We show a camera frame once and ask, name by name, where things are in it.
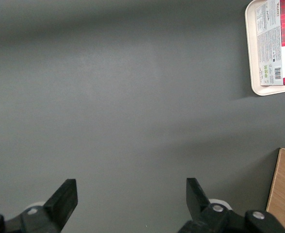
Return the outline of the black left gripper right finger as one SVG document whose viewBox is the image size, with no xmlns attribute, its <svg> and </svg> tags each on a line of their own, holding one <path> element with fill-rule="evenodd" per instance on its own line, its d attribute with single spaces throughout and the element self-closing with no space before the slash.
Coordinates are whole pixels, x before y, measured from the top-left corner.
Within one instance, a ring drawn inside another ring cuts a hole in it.
<svg viewBox="0 0 285 233">
<path fill-rule="evenodd" d="M 186 203 L 191 221 L 187 233 L 231 233 L 230 210 L 221 203 L 211 203 L 196 178 L 187 178 Z"/>
</svg>

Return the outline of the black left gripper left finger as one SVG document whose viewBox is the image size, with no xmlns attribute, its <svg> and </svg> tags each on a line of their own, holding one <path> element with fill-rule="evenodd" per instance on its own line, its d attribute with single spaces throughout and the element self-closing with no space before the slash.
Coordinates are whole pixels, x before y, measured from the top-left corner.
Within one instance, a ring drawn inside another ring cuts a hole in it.
<svg viewBox="0 0 285 233">
<path fill-rule="evenodd" d="M 78 204 L 77 182 L 67 179 L 43 205 L 21 214 L 23 233 L 60 233 Z"/>
</svg>

